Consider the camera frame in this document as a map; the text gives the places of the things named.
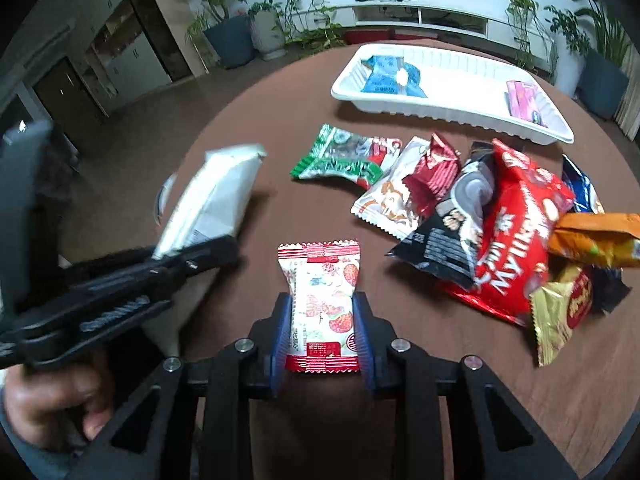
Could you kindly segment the left hand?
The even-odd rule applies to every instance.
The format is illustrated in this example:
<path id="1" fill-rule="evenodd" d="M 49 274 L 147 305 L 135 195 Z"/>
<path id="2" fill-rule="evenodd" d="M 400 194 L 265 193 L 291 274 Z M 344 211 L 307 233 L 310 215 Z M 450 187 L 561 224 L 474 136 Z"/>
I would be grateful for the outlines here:
<path id="1" fill-rule="evenodd" d="M 113 415 L 113 384 L 105 354 L 50 372 L 32 372 L 24 365 L 6 370 L 3 389 L 6 418 L 23 441 L 59 451 L 68 428 L 66 414 L 81 410 L 80 429 L 93 440 Z"/>

